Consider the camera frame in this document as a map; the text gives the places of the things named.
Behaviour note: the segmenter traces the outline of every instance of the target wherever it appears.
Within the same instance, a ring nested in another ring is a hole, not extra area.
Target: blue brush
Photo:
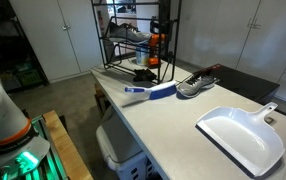
[[[126,87],[125,92],[130,93],[149,93],[149,99],[155,100],[170,96],[176,93],[176,81],[166,82],[160,85],[156,85],[151,88],[143,88],[143,87]]]

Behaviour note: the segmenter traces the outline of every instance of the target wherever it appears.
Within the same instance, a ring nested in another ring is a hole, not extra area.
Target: gray floor
[[[180,61],[177,66],[189,72],[198,70]],[[118,179],[103,161],[96,141],[95,131],[100,124],[100,116],[94,98],[94,83],[92,75],[87,74],[10,96],[31,117],[51,110],[59,116],[64,115],[69,135],[94,179]],[[277,98],[273,101],[279,105],[279,110],[286,112],[286,102]]]

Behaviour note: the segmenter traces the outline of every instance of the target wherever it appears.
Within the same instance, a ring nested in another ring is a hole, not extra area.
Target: dustpan
[[[254,176],[262,176],[284,154],[281,138],[264,117],[277,107],[269,103],[256,112],[217,107],[197,121],[208,136]]]

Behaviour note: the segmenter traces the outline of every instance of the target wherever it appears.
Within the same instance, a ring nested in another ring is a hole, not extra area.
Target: shoe
[[[186,98],[196,97],[202,90],[214,87],[216,80],[213,76],[192,76],[178,87],[178,92]]]
[[[110,23],[110,41],[113,42],[130,42],[131,44],[147,43],[151,38],[151,34],[143,33],[137,27],[131,24],[123,23],[120,26]]]

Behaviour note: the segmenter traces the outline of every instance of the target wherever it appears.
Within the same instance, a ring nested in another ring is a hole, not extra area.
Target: dustpan handle
[[[256,119],[262,119],[264,121],[264,117],[270,112],[272,112],[276,107],[277,104],[275,104],[274,102],[270,102],[265,106],[263,106],[258,111],[254,112],[253,115],[255,116]]]

